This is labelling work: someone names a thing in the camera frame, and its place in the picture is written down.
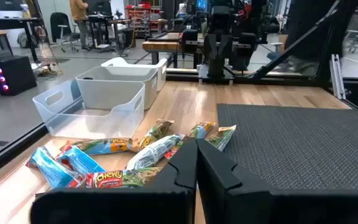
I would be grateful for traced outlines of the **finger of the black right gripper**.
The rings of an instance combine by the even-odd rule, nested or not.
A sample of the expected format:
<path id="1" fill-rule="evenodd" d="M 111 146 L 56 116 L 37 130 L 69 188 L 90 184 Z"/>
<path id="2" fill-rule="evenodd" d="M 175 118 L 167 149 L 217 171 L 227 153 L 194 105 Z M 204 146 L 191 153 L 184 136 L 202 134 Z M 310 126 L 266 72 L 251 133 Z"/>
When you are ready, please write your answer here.
<path id="1" fill-rule="evenodd" d="M 216 34 L 206 34 L 204 37 L 204 56 L 208 59 L 214 60 L 218 56 L 216 41 Z"/>
<path id="2" fill-rule="evenodd" d="M 232 35 L 222 35 L 218 47 L 219 58 L 229 58 L 232 53 Z"/>

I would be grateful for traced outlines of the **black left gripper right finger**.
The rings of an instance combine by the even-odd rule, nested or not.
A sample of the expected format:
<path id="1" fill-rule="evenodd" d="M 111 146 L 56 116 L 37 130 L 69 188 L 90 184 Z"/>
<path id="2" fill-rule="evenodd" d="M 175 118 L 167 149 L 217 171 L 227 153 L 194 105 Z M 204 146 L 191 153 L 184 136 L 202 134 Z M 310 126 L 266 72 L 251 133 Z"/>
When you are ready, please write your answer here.
<path id="1" fill-rule="evenodd" d="M 273 187 L 249 169 L 243 168 L 204 139 L 197 140 L 206 161 L 205 168 L 224 190 L 240 192 L 269 192 Z"/>

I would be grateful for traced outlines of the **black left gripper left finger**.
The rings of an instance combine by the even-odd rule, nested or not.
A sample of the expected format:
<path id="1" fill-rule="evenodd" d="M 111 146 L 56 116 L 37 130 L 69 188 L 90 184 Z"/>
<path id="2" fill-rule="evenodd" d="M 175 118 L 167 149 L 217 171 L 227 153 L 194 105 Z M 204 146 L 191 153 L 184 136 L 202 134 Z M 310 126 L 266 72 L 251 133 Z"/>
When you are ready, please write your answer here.
<path id="1" fill-rule="evenodd" d="M 196 190 L 197 142 L 187 139 L 146 189 L 156 192 Z"/>

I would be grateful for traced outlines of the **blue green orange granola bar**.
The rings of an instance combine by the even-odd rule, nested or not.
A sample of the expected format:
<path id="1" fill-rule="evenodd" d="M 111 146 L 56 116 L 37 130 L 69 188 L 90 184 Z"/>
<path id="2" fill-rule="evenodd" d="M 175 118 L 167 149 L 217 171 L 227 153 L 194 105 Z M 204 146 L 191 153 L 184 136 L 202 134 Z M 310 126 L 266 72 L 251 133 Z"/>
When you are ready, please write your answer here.
<path id="1" fill-rule="evenodd" d="M 60 148 L 60 151 L 65 152 L 74 146 L 88 155 L 114 154 L 117 152 L 129 151 L 132 147 L 132 139 L 108 138 L 77 142 L 67 141 L 66 144 Z"/>

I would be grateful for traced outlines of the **blue granola bar red ends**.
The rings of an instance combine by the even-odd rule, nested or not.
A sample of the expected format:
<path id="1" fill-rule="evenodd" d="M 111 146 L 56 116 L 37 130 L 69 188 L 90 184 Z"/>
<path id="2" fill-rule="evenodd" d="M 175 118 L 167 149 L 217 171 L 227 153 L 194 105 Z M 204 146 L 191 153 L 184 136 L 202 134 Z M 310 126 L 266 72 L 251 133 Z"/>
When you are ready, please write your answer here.
<path id="1" fill-rule="evenodd" d="M 62 151 L 56 156 L 55 160 L 66 165 L 70 170 L 80 173 L 81 175 L 95 172 L 105 172 L 105 170 L 93 158 L 76 146 L 71 146 L 70 148 Z"/>

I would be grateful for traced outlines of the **green yellow granola bar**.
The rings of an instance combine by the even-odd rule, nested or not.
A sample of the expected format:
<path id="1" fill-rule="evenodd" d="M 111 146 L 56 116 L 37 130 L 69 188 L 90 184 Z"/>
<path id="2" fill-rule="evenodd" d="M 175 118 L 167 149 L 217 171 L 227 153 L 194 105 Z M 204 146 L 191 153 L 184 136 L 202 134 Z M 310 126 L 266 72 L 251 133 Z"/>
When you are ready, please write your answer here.
<path id="1" fill-rule="evenodd" d="M 162 139 L 170 129 L 170 126 L 174 123 L 174 120 L 162 120 L 158 119 L 156 124 L 152 126 L 145 136 L 132 148 L 133 152 L 140 152 L 150 144 Z"/>

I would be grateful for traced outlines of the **wooden workbench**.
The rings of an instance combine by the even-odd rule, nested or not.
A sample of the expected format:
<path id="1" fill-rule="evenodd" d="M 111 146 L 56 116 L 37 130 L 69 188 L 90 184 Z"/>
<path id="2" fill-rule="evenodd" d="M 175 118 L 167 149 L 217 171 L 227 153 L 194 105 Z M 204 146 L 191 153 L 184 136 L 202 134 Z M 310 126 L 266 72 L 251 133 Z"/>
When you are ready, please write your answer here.
<path id="1" fill-rule="evenodd" d="M 197 68 L 203 56 L 198 53 L 182 53 L 181 34 L 165 32 L 155 37 L 148 37 L 142 48 L 151 56 L 151 64 L 157 64 L 163 58 L 168 60 L 171 68 Z"/>

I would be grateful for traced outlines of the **white plastic bin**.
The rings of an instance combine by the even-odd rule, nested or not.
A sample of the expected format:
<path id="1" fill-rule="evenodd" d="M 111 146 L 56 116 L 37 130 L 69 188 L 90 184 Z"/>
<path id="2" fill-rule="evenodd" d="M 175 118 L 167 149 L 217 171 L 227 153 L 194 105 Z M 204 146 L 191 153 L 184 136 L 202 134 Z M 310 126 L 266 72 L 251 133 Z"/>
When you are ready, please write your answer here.
<path id="1" fill-rule="evenodd" d="M 102 67 L 129 67 L 129 68 L 157 68 L 158 69 L 158 80 L 157 80 L 157 91 L 160 91 L 165 82 L 168 68 L 168 60 L 166 58 L 161 59 L 155 65 L 142 65 L 142 64 L 129 64 L 122 57 L 116 57 L 108 60 L 101 64 Z"/>

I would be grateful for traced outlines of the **red green Chewy bar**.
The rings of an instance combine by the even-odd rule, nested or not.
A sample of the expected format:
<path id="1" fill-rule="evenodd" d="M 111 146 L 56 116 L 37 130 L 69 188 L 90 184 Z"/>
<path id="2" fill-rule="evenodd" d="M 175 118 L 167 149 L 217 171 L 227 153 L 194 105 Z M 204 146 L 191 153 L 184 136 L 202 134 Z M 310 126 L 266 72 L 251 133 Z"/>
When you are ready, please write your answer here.
<path id="1" fill-rule="evenodd" d="M 143 187 L 153 180 L 161 170 L 161 167 L 149 167 L 89 173 L 86 175 L 85 187 L 88 189 Z"/>

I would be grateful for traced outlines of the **clear plastic bin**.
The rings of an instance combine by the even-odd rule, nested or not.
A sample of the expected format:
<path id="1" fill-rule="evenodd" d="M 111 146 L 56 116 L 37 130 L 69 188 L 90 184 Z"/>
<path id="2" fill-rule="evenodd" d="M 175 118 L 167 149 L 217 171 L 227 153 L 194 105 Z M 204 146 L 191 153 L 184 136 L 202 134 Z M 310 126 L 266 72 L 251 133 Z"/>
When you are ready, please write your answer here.
<path id="1" fill-rule="evenodd" d="M 87 108 L 75 80 L 68 80 L 33 98 L 52 136 L 75 139 L 131 138 L 144 117 L 145 90 L 110 110 Z"/>

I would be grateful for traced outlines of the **red parts shelf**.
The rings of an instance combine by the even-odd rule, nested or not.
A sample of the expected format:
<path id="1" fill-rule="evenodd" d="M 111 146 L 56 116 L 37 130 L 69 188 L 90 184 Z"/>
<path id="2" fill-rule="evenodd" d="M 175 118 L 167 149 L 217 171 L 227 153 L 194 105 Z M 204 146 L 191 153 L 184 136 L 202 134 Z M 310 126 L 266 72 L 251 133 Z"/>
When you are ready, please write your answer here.
<path id="1" fill-rule="evenodd" d="M 134 0 L 126 7 L 126 17 L 131 20 L 130 26 L 135 29 L 135 37 L 146 38 L 160 32 L 161 4 L 157 0 Z"/>

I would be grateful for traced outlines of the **dark grey woven placemat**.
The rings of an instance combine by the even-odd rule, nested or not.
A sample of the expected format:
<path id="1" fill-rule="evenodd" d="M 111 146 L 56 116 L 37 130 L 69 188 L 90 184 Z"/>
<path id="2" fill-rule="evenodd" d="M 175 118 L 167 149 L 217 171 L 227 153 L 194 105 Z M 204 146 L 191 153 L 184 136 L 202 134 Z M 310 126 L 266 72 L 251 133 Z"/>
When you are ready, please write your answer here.
<path id="1" fill-rule="evenodd" d="M 278 189 L 358 190 L 358 112 L 219 104 L 225 155 Z"/>

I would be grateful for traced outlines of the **beige plastic bin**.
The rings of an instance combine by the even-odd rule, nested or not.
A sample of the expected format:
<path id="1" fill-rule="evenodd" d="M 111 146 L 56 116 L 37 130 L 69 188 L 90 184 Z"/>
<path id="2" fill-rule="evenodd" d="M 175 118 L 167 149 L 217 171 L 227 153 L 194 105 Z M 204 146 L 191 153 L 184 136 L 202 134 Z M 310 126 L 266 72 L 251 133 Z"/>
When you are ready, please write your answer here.
<path id="1" fill-rule="evenodd" d="M 94 67 L 76 77 L 87 108 L 110 110 L 130 102 L 145 90 L 144 109 L 157 97 L 158 69 L 140 67 Z"/>

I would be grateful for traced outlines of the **black computer monitor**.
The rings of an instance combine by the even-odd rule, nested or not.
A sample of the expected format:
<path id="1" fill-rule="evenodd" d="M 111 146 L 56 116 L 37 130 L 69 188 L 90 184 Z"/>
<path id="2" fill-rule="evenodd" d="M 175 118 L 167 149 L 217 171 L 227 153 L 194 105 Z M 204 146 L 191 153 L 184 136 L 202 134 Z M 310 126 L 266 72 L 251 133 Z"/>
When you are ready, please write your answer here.
<path id="1" fill-rule="evenodd" d="M 85 0 L 85 2 L 88 4 L 88 14 L 112 15 L 110 0 Z"/>

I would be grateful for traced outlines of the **person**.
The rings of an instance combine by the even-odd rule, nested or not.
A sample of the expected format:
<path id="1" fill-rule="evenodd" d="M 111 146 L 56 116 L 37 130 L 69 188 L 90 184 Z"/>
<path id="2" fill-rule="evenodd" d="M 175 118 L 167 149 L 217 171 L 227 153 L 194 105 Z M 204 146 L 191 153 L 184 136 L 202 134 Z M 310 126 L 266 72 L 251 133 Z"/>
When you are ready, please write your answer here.
<path id="1" fill-rule="evenodd" d="M 90 51 L 90 48 L 86 44 L 86 36 L 88 33 L 86 10 L 88 9 L 88 4 L 83 0 L 69 0 L 69 6 L 72 18 L 80 30 L 81 49 Z"/>

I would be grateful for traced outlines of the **black office chair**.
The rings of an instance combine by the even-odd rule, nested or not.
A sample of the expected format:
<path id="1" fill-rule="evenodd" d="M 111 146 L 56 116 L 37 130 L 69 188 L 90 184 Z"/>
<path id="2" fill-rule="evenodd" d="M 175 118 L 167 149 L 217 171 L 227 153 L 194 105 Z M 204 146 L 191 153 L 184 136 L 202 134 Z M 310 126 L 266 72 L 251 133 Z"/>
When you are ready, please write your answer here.
<path id="1" fill-rule="evenodd" d="M 53 43 L 61 40 L 61 51 L 66 52 L 71 49 L 78 52 L 79 48 L 73 43 L 80 39 L 80 33 L 76 32 L 76 27 L 71 29 L 69 18 L 63 12 L 53 12 L 50 16 L 51 35 Z"/>

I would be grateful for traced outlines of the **black computer tower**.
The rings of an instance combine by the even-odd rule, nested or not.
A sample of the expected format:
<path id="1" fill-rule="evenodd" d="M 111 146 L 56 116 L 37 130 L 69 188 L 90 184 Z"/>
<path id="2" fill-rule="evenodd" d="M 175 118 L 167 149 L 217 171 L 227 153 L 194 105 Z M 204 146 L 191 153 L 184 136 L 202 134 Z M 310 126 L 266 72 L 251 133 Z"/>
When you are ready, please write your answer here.
<path id="1" fill-rule="evenodd" d="M 14 96 L 36 86 L 28 57 L 12 56 L 0 59 L 0 95 Z"/>

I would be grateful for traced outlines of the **black standing desk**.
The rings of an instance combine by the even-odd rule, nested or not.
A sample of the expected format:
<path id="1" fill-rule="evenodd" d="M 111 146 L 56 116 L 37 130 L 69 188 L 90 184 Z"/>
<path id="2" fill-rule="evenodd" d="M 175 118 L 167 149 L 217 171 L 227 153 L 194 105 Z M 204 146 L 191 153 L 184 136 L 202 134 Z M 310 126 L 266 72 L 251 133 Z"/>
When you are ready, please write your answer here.
<path id="1" fill-rule="evenodd" d="M 24 29 L 27 41 L 30 44 L 30 51 L 33 61 L 39 63 L 35 46 L 39 43 L 39 35 L 36 33 L 35 26 L 39 25 L 41 18 L 0 18 L 0 29 Z"/>

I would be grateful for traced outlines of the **silver aluminium bracket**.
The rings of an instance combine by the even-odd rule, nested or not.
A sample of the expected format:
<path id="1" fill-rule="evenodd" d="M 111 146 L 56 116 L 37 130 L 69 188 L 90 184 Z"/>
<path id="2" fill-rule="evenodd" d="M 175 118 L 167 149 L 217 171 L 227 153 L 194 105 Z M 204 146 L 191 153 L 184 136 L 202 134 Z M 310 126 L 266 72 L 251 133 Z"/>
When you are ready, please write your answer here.
<path id="1" fill-rule="evenodd" d="M 331 72 L 331 83 L 333 86 L 333 93 L 339 100 L 346 99 L 346 90 L 344 88 L 341 61 L 338 54 L 332 54 L 329 61 L 330 72 Z"/>

